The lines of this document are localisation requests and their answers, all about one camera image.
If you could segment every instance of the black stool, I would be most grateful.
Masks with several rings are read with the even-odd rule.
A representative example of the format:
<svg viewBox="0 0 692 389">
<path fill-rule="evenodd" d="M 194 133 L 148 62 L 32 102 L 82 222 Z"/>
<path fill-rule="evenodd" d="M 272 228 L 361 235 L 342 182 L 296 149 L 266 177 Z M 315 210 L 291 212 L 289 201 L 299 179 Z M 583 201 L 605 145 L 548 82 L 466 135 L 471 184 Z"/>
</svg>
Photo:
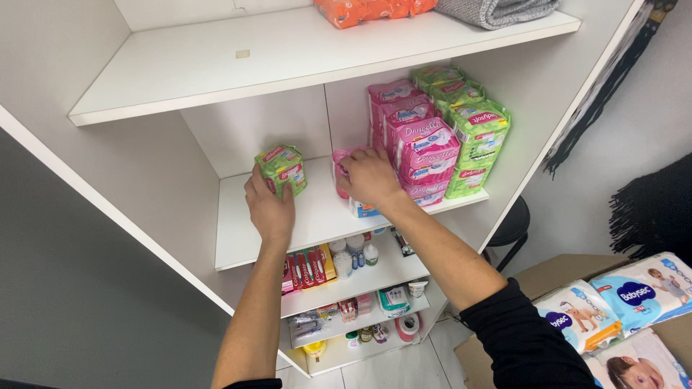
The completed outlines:
<svg viewBox="0 0 692 389">
<path fill-rule="evenodd" d="M 529 207 L 526 205 L 526 201 L 519 196 L 517 201 L 514 202 L 514 205 L 512 205 L 512 208 L 509 209 L 507 216 L 505 216 L 502 223 L 500 223 L 498 230 L 493 234 L 490 242 L 486 245 L 486 247 L 500 247 L 516 242 L 502 259 L 498 267 L 495 268 L 497 271 L 502 271 L 509 261 L 514 258 L 521 246 L 524 246 L 524 243 L 529 239 L 528 231 L 530 222 L 531 214 L 529 213 Z M 485 249 L 483 249 L 483 257 L 490 263 L 490 257 Z"/>
</svg>

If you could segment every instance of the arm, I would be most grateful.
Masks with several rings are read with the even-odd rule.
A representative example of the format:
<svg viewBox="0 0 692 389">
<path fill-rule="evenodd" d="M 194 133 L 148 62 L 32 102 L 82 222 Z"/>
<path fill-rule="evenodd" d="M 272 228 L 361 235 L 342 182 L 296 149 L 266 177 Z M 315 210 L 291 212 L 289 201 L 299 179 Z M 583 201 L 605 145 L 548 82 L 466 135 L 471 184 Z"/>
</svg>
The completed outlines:
<svg viewBox="0 0 692 389">
<path fill-rule="evenodd" d="M 276 375 L 281 282 L 295 208 L 291 186 L 286 184 L 283 200 L 278 199 L 266 187 L 259 168 L 255 165 L 245 184 L 245 200 L 250 219 L 262 237 L 260 255 L 221 343 L 212 389 Z"/>
<path fill-rule="evenodd" d="M 406 236 L 445 296 L 493 359 L 495 386 L 595 388 L 588 367 L 562 333 L 459 237 L 420 209 L 394 180 L 383 150 L 356 151 L 341 164 L 339 186 L 373 205 Z"/>
</svg>

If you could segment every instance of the orange package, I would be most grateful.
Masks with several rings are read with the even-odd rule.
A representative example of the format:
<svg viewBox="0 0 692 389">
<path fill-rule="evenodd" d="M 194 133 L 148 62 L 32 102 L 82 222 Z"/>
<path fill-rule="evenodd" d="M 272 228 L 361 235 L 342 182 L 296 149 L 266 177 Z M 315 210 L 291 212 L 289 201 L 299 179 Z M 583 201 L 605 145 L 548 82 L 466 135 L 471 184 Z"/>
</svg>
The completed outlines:
<svg viewBox="0 0 692 389">
<path fill-rule="evenodd" d="M 432 10 L 437 5 L 437 0 L 413 0 L 413 13 L 418 15 Z"/>
<path fill-rule="evenodd" d="M 394 12 L 394 7 L 388 0 L 364 0 L 367 13 L 363 20 L 375 20 L 388 17 Z"/>
<path fill-rule="evenodd" d="M 390 19 L 399 19 L 415 15 L 413 0 L 388 0 L 392 6 Z"/>
<path fill-rule="evenodd" d="M 315 8 L 338 28 L 352 27 L 366 15 L 361 0 L 313 0 Z"/>
</svg>

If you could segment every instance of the hand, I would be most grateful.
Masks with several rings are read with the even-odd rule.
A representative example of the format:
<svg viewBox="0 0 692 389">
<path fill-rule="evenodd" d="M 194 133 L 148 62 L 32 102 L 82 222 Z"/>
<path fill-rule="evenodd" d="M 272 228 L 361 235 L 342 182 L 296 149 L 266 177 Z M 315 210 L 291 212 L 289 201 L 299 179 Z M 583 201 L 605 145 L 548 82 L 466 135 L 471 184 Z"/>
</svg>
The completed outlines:
<svg viewBox="0 0 692 389">
<path fill-rule="evenodd" d="M 253 175 L 245 183 L 245 201 L 250 207 L 250 220 L 263 242 L 279 241 L 288 245 L 295 223 L 291 182 L 284 184 L 283 199 L 279 199 L 267 187 L 259 166 L 255 164 Z"/>
<path fill-rule="evenodd" d="M 356 150 L 341 159 L 348 177 L 339 177 L 339 186 L 361 203 L 380 209 L 387 202 L 408 198 L 394 177 L 394 170 L 385 150 Z"/>
</svg>

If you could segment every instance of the white bottle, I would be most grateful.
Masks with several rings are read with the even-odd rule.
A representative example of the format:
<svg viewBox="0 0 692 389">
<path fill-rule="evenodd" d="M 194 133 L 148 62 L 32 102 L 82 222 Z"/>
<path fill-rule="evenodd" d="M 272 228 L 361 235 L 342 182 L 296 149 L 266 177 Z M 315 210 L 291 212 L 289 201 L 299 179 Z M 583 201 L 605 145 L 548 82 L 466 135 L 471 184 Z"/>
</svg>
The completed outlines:
<svg viewBox="0 0 692 389">
<path fill-rule="evenodd" d="M 377 264 L 377 257 L 379 255 L 377 251 L 377 247 L 368 244 L 364 249 L 363 249 L 363 254 L 365 254 L 365 264 L 374 266 Z"/>
</svg>

